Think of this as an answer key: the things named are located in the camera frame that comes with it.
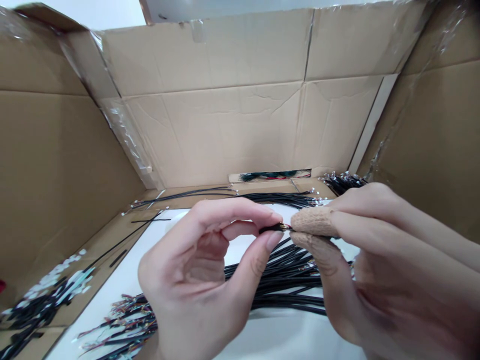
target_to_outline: black wire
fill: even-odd
[[[154,221],[170,221],[172,219],[153,219],[153,220],[135,220],[135,221],[130,221],[132,224],[135,223],[151,223]]]

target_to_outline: black cable bundle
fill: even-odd
[[[318,179],[323,180],[323,183],[326,184],[338,197],[345,194],[348,189],[361,188],[368,184],[368,182],[362,177],[356,174],[350,175],[348,171],[340,174],[340,176],[337,176],[335,171],[331,174],[326,173],[323,177],[319,177]]]
[[[239,197],[259,204],[280,204],[300,210],[319,204],[316,198],[308,196],[308,194],[313,194],[314,190],[304,192],[253,192],[239,195]]]
[[[152,200],[137,201],[135,205],[131,205],[130,207],[132,209],[138,209],[145,205],[150,205],[153,203],[158,203],[166,200],[179,199],[179,198],[187,198],[192,196],[219,195],[224,197],[233,197],[236,194],[226,193],[226,192],[237,192],[237,190],[233,190],[231,189],[231,187],[232,186],[230,185],[230,186],[217,186],[217,187],[211,187],[206,189],[190,190],[190,191],[185,191],[178,194],[155,198]]]
[[[114,246],[100,255],[95,259],[90,265],[88,265],[80,274],[77,276],[79,278],[86,278],[94,270],[94,265],[98,263],[102,258],[109,254],[112,250],[117,248],[120,244],[129,239],[133,234],[142,229],[145,225],[149,224],[153,219],[155,219],[160,213],[157,213],[147,222],[144,222],[142,225],[133,230],[130,234],[124,237],[122,240],[117,242]],[[10,330],[20,330],[24,329],[18,334],[15,334],[11,337],[10,345],[7,345],[5,348],[0,350],[0,360],[10,360],[15,358],[30,342],[31,339],[38,337],[38,329],[48,326],[58,310],[64,306],[70,304],[70,296],[68,291],[72,291],[74,286],[79,284],[75,281],[68,281],[67,277],[63,277],[55,285],[54,289],[50,291],[49,294],[40,296],[32,300],[25,307],[16,306],[12,309],[10,316],[6,321],[13,321],[10,325]]]
[[[313,257],[308,251],[294,244],[287,245],[289,241],[290,238],[287,238],[273,249],[256,290],[251,310],[287,308],[325,316],[323,298],[300,294],[322,286]],[[225,267],[227,280],[232,277],[238,265]],[[108,345],[121,345],[97,360],[115,360],[122,359],[124,356],[134,356],[158,328],[155,315],[143,294],[122,295],[122,297],[122,301],[113,304],[112,313],[115,314],[115,318],[110,318],[96,328],[78,335],[79,339],[98,329],[102,329],[104,334],[106,328],[124,328],[97,342],[86,343],[85,352]]]
[[[240,174],[240,181],[249,182],[256,178],[279,179],[279,178],[291,178],[297,175],[299,171],[279,171],[279,172],[247,172]]]
[[[218,186],[207,189],[197,189],[186,192],[181,192],[174,195],[169,195],[165,197],[159,197],[151,200],[137,201],[135,204],[131,205],[132,209],[138,209],[146,205],[151,205],[153,203],[162,202],[166,200],[173,200],[191,196],[206,196],[206,195],[219,195],[224,196],[225,198],[246,198],[252,200],[255,203],[259,204],[281,204],[286,205],[295,209],[303,209],[314,207],[318,205],[316,198],[308,196],[309,194],[314,193],[314,188],[310,191],[304,192],[255,192],[239,195],[237,190],[231,189],[230,186]]]

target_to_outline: finger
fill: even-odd
[[[180,219],[152,251],[159,257],[180,255],[194,246],[212,225],[234,220],[252,220],[258,228],[262,228],[281,222],[282,216],[268,206],[243,197],[203,200]]]
[[[332,225],[332,208],[325,206],[306,207],[291,217],[291,227],[296,232],[318,236],[338,237]]]
[[[412,206],[384,184],[373,182],[350,189],[327,207],[393,224],[480,273],[480,245]]]
[[[386,327],[392,324],[385,314],[358,296],[352,273],[341,251],[327,238],[291,231],[295,244],[308,250],[320,272],[325,309],[333,328],[345,340],[363,347],[374,348],[379,354],[388,351],[398,355]]]
[[[347,243],[385,257],[432,296],[480,310],[480,274],[461,262],[379,219],[334,211],[331,223]]]
[[[333,328],[345,340],[360,345],[352,311],[360,307],[350,267],[329,239],[291,231],[293,243],[313,255],[321,276],[325,309]]]
[[[250,244],[227,284],[235,299],[251,305],[270,254],[283,235],[281,231],[266,231]]]
[[[239,237],[240,235],[259,236],[259,228],[252,221],[237,220],[221,230],[222,235],[228,241]]]

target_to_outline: cardboard panel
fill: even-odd
[[[8,307],[145,188],[91,98],[0,91],[0,108]]]
[[[15,357],[16,360],[41,360],[44,355],[55,344],[57,339],[62,335],[65,328],[50,327],[41,329],[38,332],[43,333],[40,338],[32,339],[27,346]],[[10,344],[10,337],[19,333],[16,331],[0,331],[0,349]]]
[[[233,173],[292,164],[301,83],[130,98],[154,167],[167,188],[215,185]]]
[[[304,79],[312,9],[162,23],[101,34],[122,96]]]
[[[432,15],[404,75],[480,59],[480,7],[444,1]]]
[[[426,21],[425,1],[385,1],[315,11],[307,80],[400,71]]]
[[[424,73],[374,172],[376,181],[477,242],[480,191],[475,181],[466,184],[480,177],[478,79],[480,60]]]
[[[0,17],[0,90],[87,95],[51,29],[8,10]]]
[[[294,168],[312,177],[347,170],[382,76],[307,82],[295,141]]]

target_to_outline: white wall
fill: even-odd
[[[376,3],[380,0],[146,0],[154,22],[181,22],[226,15],[263,13],[334,5]],[[167,17],[162,20],[159,13]]]
[[[5,8],[35,0],[0,0]],[[145,25],[139,0],[40,0],[92,30]]]
[[[41,1],[93,30],[145,25],[139,0]],[[147,0],[147,3],[154,22],[175,23],[225,15],[324,8],[333,5],[375,3],[376,1],[379,0]],[[0,0],[0,5],[14,8],[28,2],[28,0]],[[167,20],[161,19],[159,14],[167,17]]]

